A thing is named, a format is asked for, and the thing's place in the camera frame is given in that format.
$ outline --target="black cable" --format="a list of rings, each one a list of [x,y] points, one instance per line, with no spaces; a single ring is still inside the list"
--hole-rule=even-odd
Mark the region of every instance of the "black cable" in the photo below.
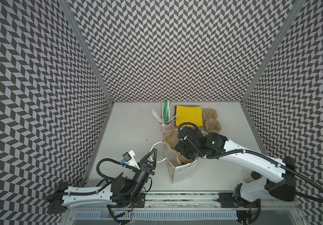
[[[199,128],[194,124],[194,123],[189,123],[189,122],[186,122],[186,123],[181,123],[179,126],[178,126],[178,133],[182,136],[182,137],[184,137],[184,139],[185,140],[188,140],[188,142],[197,150],[197,152],[198,152],[198,154],[199,155],[201,155],[201,156],[203,156],[203,152],[201,152],[201,150],[200,150],[200,148],[198,147],[198,146],[196,146],[196,144],[193,142],[193,141],[191,141],[190,139],[189,139],[189,137],[186,135],[186,134],[183,134],[183,133],[181,133],[181,127],[182,126],[184,126],[184,125],[192,125],[192,126],[194,126],[195,127],[195,130],[197,131],[197,132],[199,132]]]
[[[239,221],[237,221],[238,223],[240,223],[240,224],[243,224],[243,225],[247,225],[247,224],[251,224],[251,223],[254,223],[257,219],[258,219],[258,217],[259,217],[259,215],[260,215],[260,212],[261,212],[261,210],[262,210],[262,203],[261,203],[261,201],[260,201],[260,198],[259,199],[257,199],[257,203],[258,203],[258,211],[256,211],[255,213],[253,213],[253,214],[251,214],[251,215],[254,215],[254,214],[256,214],[256,216],[251,220],[251,221],[248,221],[248,223],[247,222],[243,222],[243,223],[241,223],[241,222],[239,222]]]
[[[153,184],[153,180],[151,179],[151,177],[148,177],[148,179],[146,180],[146,182],[145,182],[145,183],[147,183],[147,182],[148,182],[149,178],[150,178],[150,186],[149,186],[149,189],[148,189],[148,190],[146,190],[146,188],[145,188],[145,187],[143,187],[146,193],[150,191],[150,188],[151,188],[151,186],[152,186],[152,184]]]
[[[103,183],[104,181],[109,182],[108,179],[104,178],[96,186],[99,187],[99,185],[101,185],[101,183]]]
[[[115,216],[115,218],[119,218],[119,217],[122,217],[122,216],[124,216],[125,214],[127,214],[127,213],[132,213],[132,211],[133,211],[133,209],[134,209],[134,204],[135,204],[135,199],[134,199],[134,201],[132,200],[132,202],[131,202],[131,205],[132,205],[132,208],[130,209],[130,210],[128,210],[128,211],[125,211],[125,212],[122,212],[122,213],[120,213],[120,214],[118,214],[118,215],[116,215]]]
[[[103,187],[101,187],[98,191],[92,191],[92,192],[84,192],[84,193],[79,193],[79,192],[70,192],[71,196],[90,196],[93,194],[97,194],[99,192],[101,192],[104,188],[106,188],[109,184],[111,184],[111,181],[109,181],[108,183],[106,183]],[[67,196],[69,195],[69,193],[67,192],[63,192],[63,193],[54,193],[54,194],[50,194],[48,196],[45,197],[45,200],[47,200],[48,202],[52,202],[52,200],[50,198],[54,197],[54,196]]]
[[[104,175],[103,173],[100,172],[100,164],[102,162],[105,162],[105,161],[109,161],[109,162],[112,162],[112,163],[115,163],[115,164],[118,164],[118,165],[122,165],[123,167],[125,166],[126,168],[128,169],[131,169],[132,171],[134,171],[135,173],[140,173],[140,170],[133,167],[133,166],[129,166],[128,164],[125,164],[125,163],[121,163],[121,162],[118,162],[116,160],[113,160],[113,159],[109,159],[109,158],[105,158],[105,159],[102,159],[98,162],[98,164],[96,165],[96,172],[102,177],[102,178],[106,178],[108,180],[115,180],[115,178],[112,178],[112,177],[109,177],[109,176],[106,176]]]
[[[115,222],[117,222],[118,224],[122,224],[122,225],[124,225],[124,224],[127,224],[127,223],[129,223],[131,220],[122,220],[122,221],[120,221],[120,220],[118,220],[115,216],[114,216],[114,214],[113,214],[113,212],[111,211],[111,209],[110,209],[110,205],[106,205],[106,207],[108,208],[108,210],[109,210],[109,213],[110,213],[110,215],[111,215],[111,217],[114,219],[114,221]]]

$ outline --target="chevron patterned wall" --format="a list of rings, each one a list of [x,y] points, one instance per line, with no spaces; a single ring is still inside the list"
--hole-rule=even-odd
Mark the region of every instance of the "chevron patterned wall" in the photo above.
[[[270,155],[294,157],[299,172],[323,186],[323,0],[306,2],[246,107]],[[323,224],[322,203],[298,201],[311,224]]]
[[[69,0],[114,101],[240,100],[294,0]]]
[[[80,185],[108,108],[56,0],[0,0],[0,224],[59,220],[43,198]]]

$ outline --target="wire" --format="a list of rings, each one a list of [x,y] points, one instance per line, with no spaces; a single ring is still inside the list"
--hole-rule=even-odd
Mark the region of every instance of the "wire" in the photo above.
[[[125,163],[121,163],[121,162],[118,162],[116,160],[113,160],[113,159],[109,159],[109,158],[105,158],[105,159],[102,159],[98,162],[98,164],[96,165],[96,172],[102,177],[102,178],[106,178],[108,180],[115,180],[115,178],[112,178],[112,177],[109,177],[109,176],[106,176],[104,175],[103,173],[100,172],[100,164],[102,162],[105,162],[105,161],[109,161],[109,162],[112,162],[112,163],[115,163],[115,164],[118,164],[118,165],[122,165],[123,167],[126,167],[128,169],[131,169],[132,171],[134,171],[135,173],[140,173],[140,170],[133,167],[133,166],[130,166],[128,164],[125,164]]]
[[[146,188],[145,188],[145,187],[143,187],[146,193],[150,191],[150,188],[151,188],[151,186],[152,186],[152,184],[153,184],[153,180],[151,179],[151,177],[148,177],[148,179],[146,180],[146,182],[145,182],[145,183],[148,183],[149,178],[150,178],[150,186],[149,186],[149,189],[148,189],[148,190],[146,190]]]
[[[52,200],[50,198],[54,197],[54,196],[67,196],[67,195],[71,195],[71,196],[91,196],[93,194],[97,194],[99,192],[101,192],[103,189],[105,189],[109,184],[111,184],[111,181],[109,181],[108,183],[106,183],[103,187],[101,187],[98,191],[92,191],[92,192],[84,192],[84,193],[80,193],[80,192],[63,192],[63,193],[54,193],[54,194],[50,194],[48,196],[45,197],[45,200],[47,200],[48,202],[52,202]]]
[[[101,185],[101,183],[103,183],[104,181],[109,182],[106,178],[104,178],[96,186],[99,187],[99,185]]]
[[[134,199],[134,202],[133,202],[133,203],[131,203],[131,205],[132,205],[132,209],[127,210],[127,211],[125,211],[125,212],[122,212],[122,213],[120,213],[120,214],[116,215],[116,216],[115,216],[115,218],[122,217],[123,215],[125,215],[125,214],[128,214],[128,213],[132,212],[133,207],[134,207],[134,204],[135,204],[135,199]]]
[[[249,204],[249,210],[247,212],[252,213],[252,205],[251,204]]]
[[[130,210],[130,213],[132,213],[132,212],[133,212],[134,205],[135,205],[135,199],[134,199],[134,202],[133,202],[133,204],[132,204],[132,210]]]
[[[179,126],[178,126],[178,132],[180,133],[180,129],[181,129],[181,127],[182,126],[184,126],[184,125],[192,125],[193,127],[195,127],[195,130],[197,131],[197,132],[199,132],[200,130],[199,130],[199,128],[198,128],[198,126],[197,125],[195,125],[194,123],[190,123],[190,122],[185,122],[185,123],[181,123]]]
[[[152,146],[152,147],[151,147],[151,149],[150,149],[150,152],[153,150],[154,146],[155,146],[155,145],[157,145],[157,144],[159,144],[159,143],[163,143],[163,144],[164,144],[164,142],[157,142],[157,143],[153,144],[153,146]]]
[[[110,215],[111,215],[111,217],[114,219],[114,221],[115,222],[117,222],[118,224],[122,224],[122,225],[124,225],[124,224],[127,224],[127,223],[129,223],[131,220],[122,220],[122,221],[120,221],[120,220],[118,220],[115,216],[114,216],[114,213],[111,211],[111,208],[110,208],[110,205],[106,205],[106,207],[108,208],[108,210],[109,210],[109,213],[110,213]]]
[[[261,203],[261,201],[260,201],[260,198],[259,198],[259,199],[257,199],[257,203],[258,203],[258,211],[254,213],[254,214],[256,214],[256,216],[255,216],[251,221],[248,221],[248,219],[246,219],[246,220],[245,220],[245,223],[246,223],[246,224],[254,223],[254,222],[258,219],[258,217],[259,217],[259,215],[260,215],[260,212],[261,212],[261,210],[262,210],[262,203]]]

